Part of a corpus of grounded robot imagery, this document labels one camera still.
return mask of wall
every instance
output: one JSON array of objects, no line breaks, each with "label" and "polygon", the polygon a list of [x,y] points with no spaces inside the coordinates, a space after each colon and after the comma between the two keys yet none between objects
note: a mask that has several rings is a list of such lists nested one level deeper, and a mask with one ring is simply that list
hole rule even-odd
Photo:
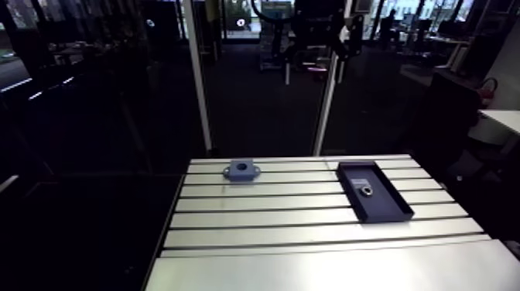
[{"label": "wall", "polygon": [[[489,109],[520,110],[520,20],[505,40],[496,61],[487,74],[498,80],[498,89]],[[482,119],[470,131],[470,136],[483,142],[504,144],[510,131],[489,119]]]}]

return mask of white post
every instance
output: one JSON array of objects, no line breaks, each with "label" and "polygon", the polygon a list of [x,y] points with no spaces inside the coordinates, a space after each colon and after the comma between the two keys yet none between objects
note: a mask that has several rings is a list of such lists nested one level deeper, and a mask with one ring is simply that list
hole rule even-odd
[{"label": "white post", "polygon": [[209,152],[213,146],[211,144],[210,124],[207,117],[206,98],[204,96],[204,85],[202,82],[202,71],[200,70],[199,46],[197,45],[197,32],[195,31],[195,21],[193,17],[192,0],[184,0],[184,17],[188,28],[188,40],[190,44],[191,64],[193,66],[193,78],[195,79],[195,89],[197,100],[199,101],[200,123],[204,135],[204,145]]},{"label": "white post", "polygon": [[327,130],[327,121],[329,119],[330,104],[332,104],[332,97],[334,95],[334,86],[336,86],[336,67],[338,57],[336,53],[332,53],[329,66],[329,77],[327,78],[327,85],[325,93],[323,94],[323,103],[321,105],[320,120],[318,123],[318,131],[316,133],[316,140],[314,141],[314,155],[321,154],[321,147],[323,145],[323,138]]}]

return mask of aluminum table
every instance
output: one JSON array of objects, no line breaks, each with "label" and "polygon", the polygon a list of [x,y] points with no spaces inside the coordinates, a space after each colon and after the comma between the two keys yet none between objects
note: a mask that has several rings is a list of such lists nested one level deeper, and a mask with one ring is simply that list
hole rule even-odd
[{"label": "aluminum table", "polygon": [[[409,222],[359,224],[334,170],[374,160],[411,205]],[[517,290],[520,264],[408,155],[194,159],[147,291]]]}]

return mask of glass door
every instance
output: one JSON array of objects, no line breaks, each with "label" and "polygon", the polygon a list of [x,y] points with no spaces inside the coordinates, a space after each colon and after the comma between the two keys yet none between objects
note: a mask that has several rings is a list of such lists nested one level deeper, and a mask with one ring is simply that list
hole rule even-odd
[{"label": "glass door", "polygon": [[[294,1],[191,2],[204,100],[219,155],[312,155],[330,49],[298,50],[286,66],[282,54],[296,37],[290,23],[276,26],[255,11],[288,19]],[[214,30],[219,20],[224,38]]]}]

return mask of black plastic tray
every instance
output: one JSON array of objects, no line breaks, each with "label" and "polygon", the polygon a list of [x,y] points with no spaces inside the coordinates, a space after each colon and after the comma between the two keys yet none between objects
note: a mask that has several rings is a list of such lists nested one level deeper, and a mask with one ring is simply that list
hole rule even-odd
[{"label": "black plastic tray", "polygon": [[[362,223],[409,221],[414,212],[394,185],[374,162],[341,162],[337,177]],[[365,185],[372,189],[367,196],[360,191]]]}]

